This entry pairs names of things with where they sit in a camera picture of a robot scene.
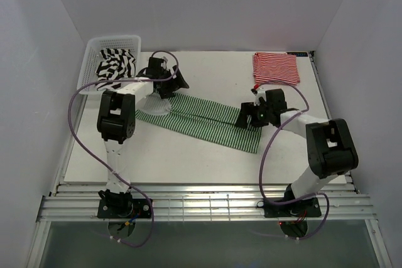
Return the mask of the white plastic basket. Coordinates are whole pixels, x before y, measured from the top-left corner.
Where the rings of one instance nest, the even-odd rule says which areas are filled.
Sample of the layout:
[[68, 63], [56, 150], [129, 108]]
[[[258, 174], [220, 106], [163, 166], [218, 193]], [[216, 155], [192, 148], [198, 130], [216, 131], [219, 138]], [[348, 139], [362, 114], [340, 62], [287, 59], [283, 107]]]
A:
[[[92, 38], [85, 49], [84, 59], [77, 83], [77, 87], [83, 87], [97, 80], [96, 69], [101, 60], [100, 51], [103, 48], [130, 49], [136, 57], [136, 66], [141, 54], [141, 38], [137, 35], [114, 35]], [[124, 83], [118, 80], [107, 80], [106, 83], [98, 83], [84, 88], [82, 95], [100, 95], [105, 90], [114, 90], [123, 87]]]

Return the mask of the blue table label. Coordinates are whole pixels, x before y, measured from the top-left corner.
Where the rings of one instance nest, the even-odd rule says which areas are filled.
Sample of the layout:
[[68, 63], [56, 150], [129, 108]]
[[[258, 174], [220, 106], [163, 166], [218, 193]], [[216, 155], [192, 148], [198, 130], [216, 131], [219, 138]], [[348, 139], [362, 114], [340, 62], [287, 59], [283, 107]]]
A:
[[308, 53], [307, 52], [297, 52], [295, 53], [295, 55], [297, 57], [308, 57]]

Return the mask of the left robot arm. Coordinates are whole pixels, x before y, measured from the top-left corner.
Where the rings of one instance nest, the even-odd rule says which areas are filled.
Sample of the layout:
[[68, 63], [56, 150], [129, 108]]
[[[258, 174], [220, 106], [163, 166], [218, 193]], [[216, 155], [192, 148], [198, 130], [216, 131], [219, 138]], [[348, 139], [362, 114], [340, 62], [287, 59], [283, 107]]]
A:
[[125, 157], [128, 141], [136, 127], [136, 109], [153, 94], [165, 100], [177, 90], [189, 88], [177, 64], [168, 68], [164, 58], [153, 56], [148, 60], [148, 66], [133, 80], [133, 83], [115, 91], [103, 92], [100, 100], [97, 130], [104, 141], [109, 169], [106, 189], [98, 192], [101, 198], [97, 213], [99, 218], [151, 217], [149, 210], [141, 213], [146, 201], [134, 199], [129, 192]]

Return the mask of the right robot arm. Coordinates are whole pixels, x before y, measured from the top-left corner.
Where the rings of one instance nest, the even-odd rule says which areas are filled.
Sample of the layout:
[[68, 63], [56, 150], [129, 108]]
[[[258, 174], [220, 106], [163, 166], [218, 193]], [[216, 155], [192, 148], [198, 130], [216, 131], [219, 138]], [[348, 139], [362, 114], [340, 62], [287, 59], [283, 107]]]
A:
[[321, 119], [306, 110], [289, 108], [280, 88], [266, 90], [254, 86], [253, 102], [245, 102], [236, 120], [236, 127], [275, 126], [306, 140], [308, 167], [286, 187], [283, 197], [264, 197], [260, 208], [266, 218], [320, 217], [317, 193], [338, 176], [356, 169], [357, 151], [347, 122], [343, 119]]

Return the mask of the green striped tank top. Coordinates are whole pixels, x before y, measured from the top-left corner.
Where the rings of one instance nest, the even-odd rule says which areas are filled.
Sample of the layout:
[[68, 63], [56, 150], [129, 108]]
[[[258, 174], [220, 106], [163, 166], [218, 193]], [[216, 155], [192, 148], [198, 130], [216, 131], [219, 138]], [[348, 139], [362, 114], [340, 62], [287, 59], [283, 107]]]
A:
[[190, 95], [173, 94], [161, 99], [153, 94], [136, 111], [141, 120], [164, 129], [221, 146], [256, 154], [261, 129], [247, 124], [235, 126], [240, 109]]

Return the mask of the black white striped tank top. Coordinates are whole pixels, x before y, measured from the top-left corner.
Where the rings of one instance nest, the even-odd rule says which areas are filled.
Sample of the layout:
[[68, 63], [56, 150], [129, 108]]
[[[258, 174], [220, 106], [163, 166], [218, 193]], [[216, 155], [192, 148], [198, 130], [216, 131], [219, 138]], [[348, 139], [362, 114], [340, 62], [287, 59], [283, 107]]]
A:
[[136, 57], [130, 49], [103, 48], [96, 69], [97, 80], [120, 80], [134, 77]]

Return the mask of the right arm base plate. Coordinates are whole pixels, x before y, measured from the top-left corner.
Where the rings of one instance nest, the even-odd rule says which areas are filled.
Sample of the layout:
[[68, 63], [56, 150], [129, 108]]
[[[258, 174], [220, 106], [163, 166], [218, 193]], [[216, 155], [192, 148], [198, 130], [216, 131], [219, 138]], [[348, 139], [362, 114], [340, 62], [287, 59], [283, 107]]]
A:
[[265, 218], [317, 218], [322, 215], [317, 198], [302, 200], [289, 205], [272, 205], [265, 201], [259, 201], [256, 208], [263, 210]]

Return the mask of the red striped tank top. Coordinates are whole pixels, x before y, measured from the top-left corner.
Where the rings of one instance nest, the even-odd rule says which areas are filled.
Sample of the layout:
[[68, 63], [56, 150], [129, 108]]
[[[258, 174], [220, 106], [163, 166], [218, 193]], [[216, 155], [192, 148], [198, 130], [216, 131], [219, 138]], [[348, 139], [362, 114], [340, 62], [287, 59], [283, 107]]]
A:
[[256, 85], [273, 82], [295, 86], [300, 83], [295, 55], [256, 52], [253, 55], [252, 63]]

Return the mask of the aluminium rail frame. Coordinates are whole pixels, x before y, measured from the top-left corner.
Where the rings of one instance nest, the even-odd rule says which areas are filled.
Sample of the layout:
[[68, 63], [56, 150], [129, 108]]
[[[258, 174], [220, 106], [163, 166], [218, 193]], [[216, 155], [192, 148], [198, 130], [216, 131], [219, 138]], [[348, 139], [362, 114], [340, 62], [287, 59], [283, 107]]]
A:
[[[250, 52], [185, 51], [177, 53], [188, 93], [237, 107], [252, 99]], [[258, 172], [265, 192], [282, 196], [287, 184], [307, 166], [305, 141], [282, 132], [265, 163], [249, 154], [138, 122], [128, 154], [135, 185], [154, 202], [158, 222], [259, 221], [262, 209]], [[98, 191], [107, 171], [76, 143], [68, 145], [57, 187], [41, 205], [41, 222], [96, 221]]]

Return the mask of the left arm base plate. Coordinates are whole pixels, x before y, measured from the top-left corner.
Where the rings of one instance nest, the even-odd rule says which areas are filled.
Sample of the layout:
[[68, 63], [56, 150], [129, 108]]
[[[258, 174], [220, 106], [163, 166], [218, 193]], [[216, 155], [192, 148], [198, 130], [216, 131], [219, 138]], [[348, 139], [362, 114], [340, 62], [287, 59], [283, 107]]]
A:
[[135, 198], [123, 206], [113, 205], [111, 202], [101, 200], [96, 217], [129, 220], [131, 218], [151, 218], [152, 214], [149, 203], [144, 198]]

